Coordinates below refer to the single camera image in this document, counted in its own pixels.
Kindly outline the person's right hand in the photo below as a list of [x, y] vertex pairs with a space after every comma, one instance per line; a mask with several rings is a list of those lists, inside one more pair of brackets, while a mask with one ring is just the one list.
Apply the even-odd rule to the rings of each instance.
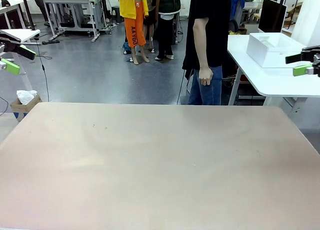
[[209, 86], [213, 78], [213, 72], [210, 67], [200, 68], [198, 78], [203, 86]]

